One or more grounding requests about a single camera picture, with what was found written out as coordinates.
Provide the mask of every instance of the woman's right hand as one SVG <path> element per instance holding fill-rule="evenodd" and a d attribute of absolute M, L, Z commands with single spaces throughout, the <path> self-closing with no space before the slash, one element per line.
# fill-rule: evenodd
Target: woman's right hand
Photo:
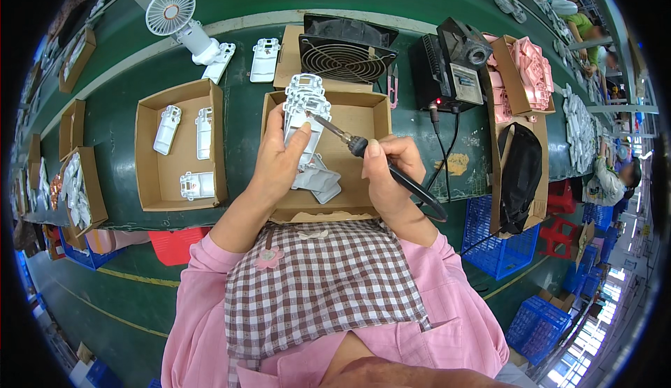
<path fill-rule="evenodd" d="M 422 183 L 426 169 L 412 138 L 392 134 L 380 141 L 371 139 L 364 154 L 362 178 L 368 178 L 368 194 L 375 210 L 386 219 L 407 208 L 410 191 L 396 182 L 387 166 L 387 157 L 416 182 Z"/>

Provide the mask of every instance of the soldering iron handle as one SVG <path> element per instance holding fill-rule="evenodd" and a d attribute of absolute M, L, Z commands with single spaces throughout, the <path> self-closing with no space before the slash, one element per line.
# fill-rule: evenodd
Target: soldering iron handle
<path fill-rule="evenodd" d="M 432 219 L 439 222 L 447 221 L 448 214 L 445 212 L 445 209 L 440 204 L 438 199 L 433 197 L 433 195 L 429 193 L 424 187 L 422 187 L 421 184 L 410 178 L 408 174 L 398 169 L 398 167 L 394 165 L 389 158 L 387 158 L 387 165 L 389 166 L 389 172 L 391 173 L 391 176 L 394 177 L 394 180 L 396 180 L 398 184 L 404 186 L 438 214 L 438 217 L 430 216 Z"/>

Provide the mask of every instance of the small white desk fan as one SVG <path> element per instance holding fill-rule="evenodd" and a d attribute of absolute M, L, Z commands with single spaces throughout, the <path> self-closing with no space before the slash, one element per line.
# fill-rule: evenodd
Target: small white desk fan
<path fill-rule="evenodd" d="M 152 0 L 144 15 L 147 28 L 157 36 L 170 36 L 192 53 L 196 65 L 206 65 L 203 78 L 219 83 L 236 46 L 207 36 L 201 23 L 192 19 L 196 0 Z"/>

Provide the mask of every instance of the yellow floor line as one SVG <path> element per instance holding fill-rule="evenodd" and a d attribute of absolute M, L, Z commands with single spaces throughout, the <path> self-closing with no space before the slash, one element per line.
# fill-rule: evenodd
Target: yellow floor line
<path fill-rule="evenodd" d="M 105 311 L 104 309 L 100 309 L 100 308 L 96 307 L 95 305 L 93 305 L 91 302 L 89 302 L 89 301 L 85 300 L 84 298 L 78 296 L 76 293 L 72 292 L 70 289 L 63 286 L 59 281 L 54 280 L 54 282 L 58 283 L 58 286 L 61 286 L 63 289 L 65 289 L 68 293 L 70 293 L 72 296 L 74 296 L 78 300 L 82 301 L 83 303 L 86 303 L 88 306 L 95 309 L 96 311 L 101 312 L 102 314 L 105 314 L 106 316 L 108 316 L 112 319 L 116 319 L 118 322 L 122 322 L 125 325 L 130 325 L 131 327 L 137 328 L 138 330 L 141 330 L 141 331 L 144 331 L 144 332 L 147 332 L 147 333 L 150 333 L 150 334 L 154 334 L 155 336 L 161 336 L 161 337 L 168 338 L 168 334 L 166 334 L 166 333 L 161 333 L 160 331 L 150 330 L 149 328 L 145 328 L 141 325 L 134 324 L 130 321 L 126 321 L 125 319 L 123 319 L 121 317 L 117 317 L 116 315 L 110 314 L 109 312 Z"/>
<path fill-rule="evenodd" d="M 528 275 L 530 271 L 532 271 L 534 268 L 540 266 L 541 263 L 542 263 L 543 261 L 547 260 L 548 258 L 549 258 L 548 256 L 545 256 L 544 258 L 541 258 L 541 261 L 539 261 L 538 263 L 536 263 L 536 264 L 534 264 L 533 266 L 529 267 L 529 269 L 526 270 L 524 273 L 522 273 L 521 275 L 517 276 L 517 277 L 514 278 L 513 280 L 509 281 L 509 282 L 506 283 L 505 285 L 499 287 L 499 289 L 497 289 L 497 290 L 491 292 L 490 294 L 488 294 L 487 296 L 483 297 L 482 299 L 486 301 L 486 300 L 488 300 L 489 298 L 491 298 L 492 296 L 496 295 L 498 292 L 503 291 L 503 290 L 504 290 L 505 288 L 507 288 L 508 286 L 512 285 L 513 283 L 515 283 L 516 281 L 520 280 L 520 279 L 523 278 L 524 276 Z"/>
<path fill-rule="evenodd" d="M 163 280 L 155 279 L 153 277 L 144 277 L 138 275 L 130 275 L 128 273 L 122 273 L 120 271 L 110 270 L 108 268 L 99 268 L 99 272 L 105 273 L 106 275 L 121 277 L 122 279 L 133 280 L 136 282 L 150 283 L 151 285 L 160 285 L 160 286 L 169 286 L 169 287 L 178 287 L 179 281 L 176 280 Z"/>

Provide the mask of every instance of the fan grille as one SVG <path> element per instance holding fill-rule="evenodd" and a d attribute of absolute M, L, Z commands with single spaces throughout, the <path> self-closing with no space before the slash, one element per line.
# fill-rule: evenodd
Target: fan grille
<path fill-rule="evenodd" d="M 196 0 L 152 0 L 144 20 L 155 35 L 169 36 L 189 23 L 195 9 Z"/>
<path fill-rule="evenodd" d="M 318 74 L 323 78 L 346 82 L 375 82 L 387 69 L 390 60 L 369 50 L 347 43 L 327 43 L 315 46 L 308 40 L 305 52 L 301 52 L 303 71 Z"/>

